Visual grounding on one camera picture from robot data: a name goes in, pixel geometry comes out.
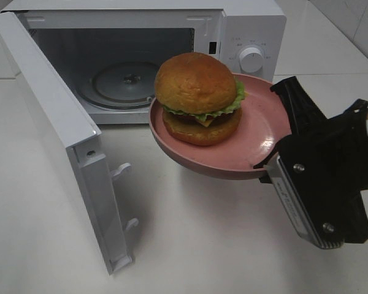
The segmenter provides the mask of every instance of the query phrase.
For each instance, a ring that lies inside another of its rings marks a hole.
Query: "cheese slice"
[[[204,127],[208,127],[214,120],[215,118],[208,118],[205,121],[200,121],[198,119],[195,119],[199,124],[201,124]]]

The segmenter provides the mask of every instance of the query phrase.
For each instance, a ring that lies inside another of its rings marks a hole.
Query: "white microwave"
[[[286,17],[274,0],[14,0],[0,39],[53,162],[74,178],[109,273],[132,258],[97,124],[148,123],[170,57],[208,54],[271,81]]]

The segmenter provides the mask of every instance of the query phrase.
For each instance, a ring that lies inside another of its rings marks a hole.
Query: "hamburger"
[[[230,137],[242,116],[243,84],[215,58],[184,53],[168,59],[155,78],[163,122],[176,139],[208,146]]]

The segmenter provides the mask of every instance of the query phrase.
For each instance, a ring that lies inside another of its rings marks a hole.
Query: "microwave control knob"
[[[240,52],[240,67],[244,72],[257,72],[263,66],[262,49],[251,46]]]

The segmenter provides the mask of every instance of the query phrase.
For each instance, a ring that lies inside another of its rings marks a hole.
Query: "pink bowl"
[[[253,169],[271,152],[276,142],[291,133],[289,120],[279,97],[266,80],[234,74],[248,96],[241,103],[242,119],[236,132],[212,146],[196,146],[169,135],[162,120],[162,105],[150,106],[150,128],[157,144],[180,165],[203,175],[223,179],[254,179],[266,174]]]

